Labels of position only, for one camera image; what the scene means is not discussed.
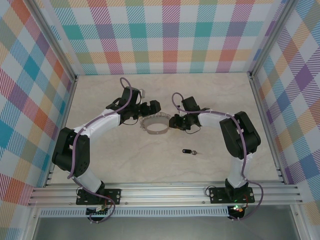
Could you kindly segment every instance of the metal bracket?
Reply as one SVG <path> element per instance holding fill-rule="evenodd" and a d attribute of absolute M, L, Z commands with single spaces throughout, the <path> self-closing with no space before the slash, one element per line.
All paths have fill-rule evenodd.
<path fill-rule="evenodd" d="M 121 189 L 105 189 L 104 190 L 104 196 L 111 198 L 115 205 L 119 205 L 120 204 L 120 199 L 121 199 Z M 107 203 L 105 203 L 105 199 L 104 198 L 98 198 L 90 193 L 88 193 L 87 191 L 83 190 L 83 189 L 79 189 L 77 191 L 77 198 L 75 201 L 76 205 L 109 205 L 111 204 L 111 201 L 107 201 Z"/>
<path fill-rule="evenodd" d="M 255 202 L 254 192 L 251 187 L 248 187 L 244 195 L 247 197 L 242 197 L 236 199 L 234 202 L 230 201 L 226 190 L 224 187 L 211 187 L 209 188 L 209 196 L 211 204 L 253 204 Z"/>

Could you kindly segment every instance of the small black object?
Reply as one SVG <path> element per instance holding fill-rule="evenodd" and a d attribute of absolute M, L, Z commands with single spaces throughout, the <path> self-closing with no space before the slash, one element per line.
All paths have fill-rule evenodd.
<path fill-rule="evenodd" d="M 190 149 L 182 149 L 182 152 L 184 154 L 192 154 L 192 150 L 190 150 Z"/>
<path fill-rule="evenodd" d="M 255 153 L 261 144 L 261 139 L 250 118 L 244 111 L 235 114 L 234 118 L 243 130 L 246 154 Z M 235 158 L 243 159 L 244 148 L 235 122 L 231 118 L 226 118 L 220 121 L 220 127 L 229 153 Z"/>
<path fill-rule="evenodd" d="M 77 133 L 73 129 L 63 128 L 58 136 L 52 155 L 53 164 L 63 171 L 71 171 L 72 149 Z M 87 135 L 80 135 L 76 142 L 75 149 L 75 168 L 73 175 L 81 176 L 90 164 L 90 138 Z"/>
<path fill-rule="evenodd" d="M 115 189 L 103 189 L 103 193 L 98 193 L 100 195 L 106 196 L 108 198 L 111 198 L 115 205 L 120 204 L 121 200 L 121 189 L 115 188 Z M 77 191 L 78 197 L 76 198 L 75 204 L 76 205 L 104 205 L 105 204 L 105 198 L 98 197 L 95 195 L 92 195 L 88 193 L 87 191 L 83 189 L 79 189 Z"/>
<path fill-rule="evenodd" d="M 248 187 L 246 189 L 246 192 L 243 192 L 241 196 L 238 196 L 238 198 L 231 200 L 224 187 L 210 187 L 208 195 L 210 198 L 210 203 L 212 204 L 246 204 L 247 202 L 249 204 L 252 204 L 255 202 L 255 196 L 251 196 L 250 194 L 253 193 L 254 192 L 252 188 Z"/>
<path fill-rule="evenodd" d="M 242 209 L 242 211 L 237 211 L 234 209 L 233 206 L 228 206 L 228 213 L 230 216 L 228 216 L 228 219 L 242 219 L 245 216 L 245 209 Z"/>

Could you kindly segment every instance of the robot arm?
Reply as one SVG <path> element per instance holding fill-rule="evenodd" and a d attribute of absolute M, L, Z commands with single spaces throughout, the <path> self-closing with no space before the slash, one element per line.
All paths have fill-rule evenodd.
<path fill-rule="evenodd" d="M 113 103 L 108 105 L 100 114 L 100 116 L 104 117 L 101 117 L 90 124 L 79 135 L 75 146 L 75 168 L 73 171 L 73 178 L 92 193 L 103 196 L 105 185 L 95 176 L 89 167 L 90 145 L 107 131 L 123 124 L 130 118 L 137 120 L 141 116 L 146 117 L 158 113 L 161 110 L 160 103 L 156 100 L 150 101 L 150 105 L 146 102 L 141 103 L 143 94 L 143 90 L 141 93 L 140 90 L 132 88 L 132 96 L 129 104 L 117 113 L 106 116 L 107 114 L 120 109 L 127 103 L 130 98 L 130 88 L 124 88 L 122 96 L 114 100 Z M 79 133 L 86 125 L 87 124 L 84 124 L 74 129 L 65 127 L 60 131 L 52 156 L 52 162 L 60 169 L 70 173 L 72 169 L 73 142 L 77 133 Z"/>
<path fill-rule="evenodd" d="M 193 96 L 182 100 L 183 108 L 188 112 L 184 116 L 175 114 L 169 121 L 170 128 L 190 130 L 192 125 L 198 127 L 221 128 L 224 142 L 228 152 L 231 154 L 231 171 L 225 180 L 225 193 L 231 202 L 243 198 L 244 192 L 248 190 L 248 182 L 243 178 L 242 166 L 244 161 L 244 149 L 240 134 L 234 121 L 226 115 L 211 114 L 209 108 L 200 109 Z M 241 111 L 233 116 L 239 123 L 246 146 L 246 167 L 244 174 L 249 171 L 253 154 L 261 144 L 260 136 L 250 121 L 248 115 Z"/>

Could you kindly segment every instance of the marble-patterned surface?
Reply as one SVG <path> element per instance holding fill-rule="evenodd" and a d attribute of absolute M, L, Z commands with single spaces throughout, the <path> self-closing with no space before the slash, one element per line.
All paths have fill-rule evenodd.
<path fill-rule="evenodd" d="M 67 127 L 78 127 L 120 97 L 119 75 L 80 76 Z M 277 180 L 275 164 L 246 73 L 135 74 L 125 76 L 134 88 L 146 91 L 144 101 L 158 100 L 162 112 L 174 115 L 174 92 L 194 96 L 201 108 L 230 114 L 245 111 L 261 137 L 248 178 Z M 182 149 L 199 154 L 182 153 Z M 90 167 L 106 183 L 224 181 L 231 156 L 220 129 L 202 127 L 188 135 L 177 129 L 150 135 L 136 125 L 121 125 L 104 134 L 90 149 Z M 55 167 L 52 183 L 68 183 Z"/>

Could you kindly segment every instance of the black wire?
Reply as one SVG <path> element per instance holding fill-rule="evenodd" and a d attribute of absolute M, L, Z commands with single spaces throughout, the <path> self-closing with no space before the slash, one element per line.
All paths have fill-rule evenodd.
<path fill-rule="evenodd" d="M 127 123 L 124 123 L 124 122 L 123 122 L 123 124 L 124 124 L 124 125 L 132 126 L 132 125 L 135 125 L 135 124 L 138 122 L 138 120 L 139 120 L 139 118 L 138 118 L 138 119 L 136 120 L 136 122 L 135 122 L 135 123 L 133 123 L 133 124 L 127 124 Z"/>
<path fill-rule="evenodd" d="M 210 198 L 210 196 L 207 194 L 207 190 L 208 190 L 210 187 L 216 188 L 216 186 L 211 185 L 211 186 L 208 186 L 208 187 L 205 189 L 204 193 L 205 193 L 205 195 L 206 195 L 207 197 L 209 197 L 209 198 Z"/>
<path fill-rule="evenodd" d="M 197 131 L 194 131 L 194 132 L 192 132 L 192 133 L 190 133 L 190 132 L 187 132 L 187 130 L 184 130 L 187 134 L 195 134 L 195 133 L 197 133 L 197 132 L 199 132 L 201 130 L 201 127 L 199 127 L 199 130 L 197 130 Z"/>

